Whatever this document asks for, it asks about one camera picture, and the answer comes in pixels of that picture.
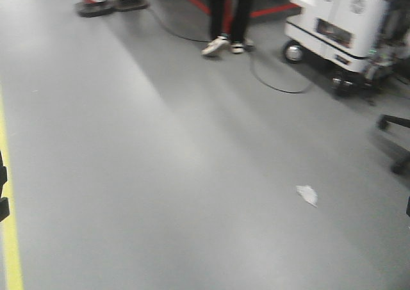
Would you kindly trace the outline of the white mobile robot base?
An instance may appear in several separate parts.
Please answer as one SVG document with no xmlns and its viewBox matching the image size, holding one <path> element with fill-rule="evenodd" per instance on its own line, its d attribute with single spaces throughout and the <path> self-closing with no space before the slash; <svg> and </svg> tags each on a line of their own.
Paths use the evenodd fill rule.
<svg viewBox="0 0 410 290">
<path fill-rule="evenodd" d="M 284 59 L 300 63 L 308 51 L 335 66 L 334 94 L 344 96 L 362 81 L 390 0 L 290 0 L 300 13 L 288 17 Z"/>
</svg>

